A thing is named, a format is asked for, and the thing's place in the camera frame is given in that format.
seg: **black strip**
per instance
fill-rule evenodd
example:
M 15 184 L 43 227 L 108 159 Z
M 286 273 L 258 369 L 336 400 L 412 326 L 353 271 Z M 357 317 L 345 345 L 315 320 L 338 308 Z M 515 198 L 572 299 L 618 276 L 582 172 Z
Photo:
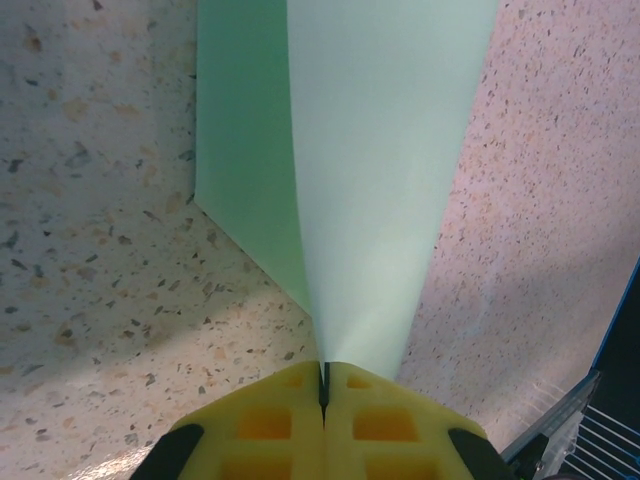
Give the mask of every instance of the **black strip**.
M 489 440 L 461 428 L 449 430 L 449 438 L 474 480 L 517 480 Z
M 204 428 L 195 423 L 163 435 L 131 480 L 177 480 L 202 435 Z
M 509 468 L 516 477 L 531 480 L 535 476 L 548 444 L 549 438 L 539 433 L 509 461 Z
M 324 382 L 322 381 L 322 372 L 320 372 L 319 376 L 319 387 L 318 387 L 318 403 L 320 404 L 320 408 L 322 409 L 322 424 L 324 425 L 324 420 L 327 414 L 327 406 L 329 405 L 329 380 L 331 379 L 331 364 L 329 362 L 325 362 L 324 364 Z
M 640 431 L 640 259 L 595 368 L 602 372 L 591 405 Z

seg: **paper sheet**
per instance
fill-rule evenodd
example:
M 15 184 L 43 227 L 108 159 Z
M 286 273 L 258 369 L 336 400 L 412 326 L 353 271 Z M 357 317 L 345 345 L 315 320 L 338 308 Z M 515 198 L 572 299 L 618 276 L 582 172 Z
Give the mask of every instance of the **paper sheet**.
M 496 1 L 198 4 L 196 202 L 321 361 L 398 371 Z
M 322 359 L 404 354 L 495 0 L 290 0 L 298 213 Z

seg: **countertop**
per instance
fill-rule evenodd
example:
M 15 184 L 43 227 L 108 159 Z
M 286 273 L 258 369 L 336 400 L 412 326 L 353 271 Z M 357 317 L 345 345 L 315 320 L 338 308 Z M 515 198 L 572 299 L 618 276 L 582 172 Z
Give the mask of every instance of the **countertop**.
M 0 476 L 126 478 L 315 358 L 194 205 L 195 0 L 0 5 Z M 506 446 L 588 370 L 640 252 L 633 0 L 501 4 L 399 381 Z

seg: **square hole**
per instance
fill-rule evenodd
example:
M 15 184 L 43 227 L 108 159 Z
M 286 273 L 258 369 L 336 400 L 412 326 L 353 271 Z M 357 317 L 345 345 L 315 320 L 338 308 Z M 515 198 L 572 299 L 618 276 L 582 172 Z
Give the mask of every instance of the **square hole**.
M 290 480 L 286 458 L 235 458 L 222 462 L 221 480 Z
M 365 382 L 356 375 L 349 375 L 349 378 L 347 379 L 347 388 L 371 388 L 371 384 L 369 382 Z
M 353 438 L 380 442 L 417 442 L 411 414 L 399 407 L 369 407 L 356 413 Z
M 376 456 L 365 462 L 367 480 L 440 480 L 438 468 L 420 458 Z
M 283 440 L 291 437 L 291 411 L 286 407 L 251 407 L 238 422 L 236 438 Z

